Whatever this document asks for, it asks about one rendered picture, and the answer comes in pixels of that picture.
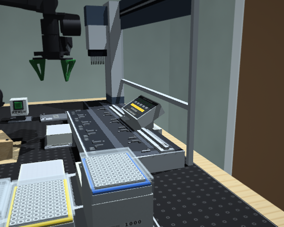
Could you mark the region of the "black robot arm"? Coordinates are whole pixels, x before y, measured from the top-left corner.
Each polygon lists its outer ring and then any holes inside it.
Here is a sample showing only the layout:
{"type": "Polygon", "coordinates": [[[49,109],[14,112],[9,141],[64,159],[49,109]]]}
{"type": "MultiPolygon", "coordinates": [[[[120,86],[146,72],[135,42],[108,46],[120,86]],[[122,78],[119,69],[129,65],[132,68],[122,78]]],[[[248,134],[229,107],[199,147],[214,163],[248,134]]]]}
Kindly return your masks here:
{"type": "Polygon", "coordinates": [[[58,0],[0,0],[0,5],[16,7],[42,13],[44,19],[41,21],[42,35],[59,35],[60,30],[63,36],[59,36],[59,45],[61,52],[71,52],[72,37],[80,36],[81,23],[80,17],[76,14],[55,12],[58,6],[58,0]]]}

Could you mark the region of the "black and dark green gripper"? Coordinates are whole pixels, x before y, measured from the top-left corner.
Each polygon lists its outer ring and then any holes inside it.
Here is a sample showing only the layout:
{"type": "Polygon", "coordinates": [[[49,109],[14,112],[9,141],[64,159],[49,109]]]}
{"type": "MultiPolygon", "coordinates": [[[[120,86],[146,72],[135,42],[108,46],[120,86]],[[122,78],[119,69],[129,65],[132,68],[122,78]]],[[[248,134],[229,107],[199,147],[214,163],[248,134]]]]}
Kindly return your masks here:
{"type": "Polygon", "coordinates": [[[41,81],[44,80],[44,70],[45,70],[45,60],[61,60],[62,70],[64,74],[65,81],[69,80],[71,70],[76,62],[73,58],[63,58],[64,55],[70,55],[70,52],[61,52],[59,45],[59,36],[60,35],[42,35],[42,43],[43,43],[43,52],[34,52],[34,56],[42,56],[38,58],[33,58],[29,60],[30,64],[37,72],[41,81]],[[37,64],[40,64],[41,73],[37,64]],[[67,69],[67,65],[68,69],[67,69]],[[67,72],[68,71],[68,72],[67,72]]]}

